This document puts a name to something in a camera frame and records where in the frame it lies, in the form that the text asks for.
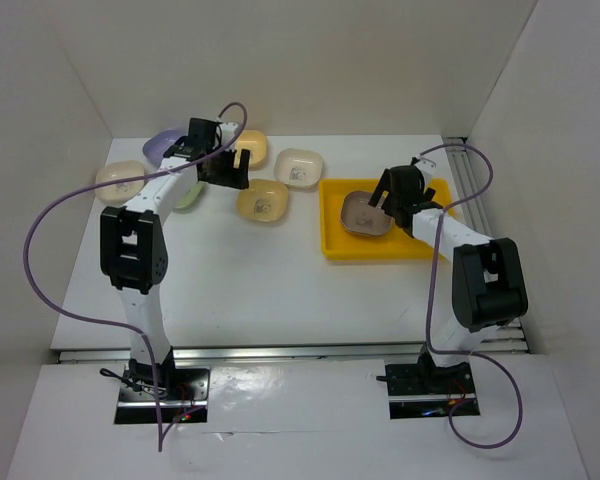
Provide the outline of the brown panda plate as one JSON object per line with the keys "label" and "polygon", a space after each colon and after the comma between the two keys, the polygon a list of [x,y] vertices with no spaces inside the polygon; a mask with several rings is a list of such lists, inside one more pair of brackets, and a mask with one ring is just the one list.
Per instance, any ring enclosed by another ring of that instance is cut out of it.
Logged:
{"label": "brown panda plate", "polygon": [[372,193],[353,191],[343,200],[340,222],[349,233],[380,237],[386,235],[393,226],[393,219],[381,208],[369,205]]}

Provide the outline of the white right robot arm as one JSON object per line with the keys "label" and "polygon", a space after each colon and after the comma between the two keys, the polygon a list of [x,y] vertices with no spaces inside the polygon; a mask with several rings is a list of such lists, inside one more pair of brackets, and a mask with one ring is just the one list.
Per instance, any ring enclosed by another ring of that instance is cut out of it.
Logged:
{"label": "white right robot arm", "polygon": [[454,219],[433,200],[430,176],[417,163],[386,169],[369,200],[398,228],[434,249],[431,273],[440,258],[452,267],[452,316],[432,325],[435,282],[430,282],[425,346],[415,381],[428,393],[467,387],[468,354],[499,328],[523,316],[528,297],[515,242],[493,239]]}

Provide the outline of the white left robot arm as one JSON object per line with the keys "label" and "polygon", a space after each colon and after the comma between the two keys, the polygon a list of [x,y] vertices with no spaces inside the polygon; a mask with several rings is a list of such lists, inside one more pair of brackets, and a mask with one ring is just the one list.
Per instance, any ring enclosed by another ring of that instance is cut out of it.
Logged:
{"label": "white left robot arm", "polygon": [[107,207],[100,215],[100,267],[136,333],[129,375],[156,399],[173,394],[178,377],[160,305],[169,264],[163,224],[201,182],[237,190],[249,186],[249,154],[235,158],[242,129],[237,123],[192,118],[188,133],[164,152],[157,175],[122,206]]}

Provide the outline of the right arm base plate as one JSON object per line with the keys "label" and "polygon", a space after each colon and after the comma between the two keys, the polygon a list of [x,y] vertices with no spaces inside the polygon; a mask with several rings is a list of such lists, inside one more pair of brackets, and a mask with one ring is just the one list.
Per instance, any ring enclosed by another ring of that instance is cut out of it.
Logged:
{"label": "right arm base plate", "polygon": [[417,364],[386,364],[375,379],[388,395],[391,420],[479,416],[472,371],[467,362],[443,369]]}

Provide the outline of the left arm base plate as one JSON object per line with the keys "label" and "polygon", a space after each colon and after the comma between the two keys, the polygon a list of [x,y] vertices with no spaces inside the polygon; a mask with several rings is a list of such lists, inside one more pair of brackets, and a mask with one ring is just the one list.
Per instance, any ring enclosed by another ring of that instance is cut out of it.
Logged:
{"label": "left arm base plate", "polygon": [[[164,424],[206,423],[211,370],[183,368],[175,371],[174,383],[158,388],[158,398]],[[157,421],[152,384],[133,381],[130,372],[114,373],[101,368],[99,374],[118,381],[119,393],[114,423],[116,425],[148,425]]]}

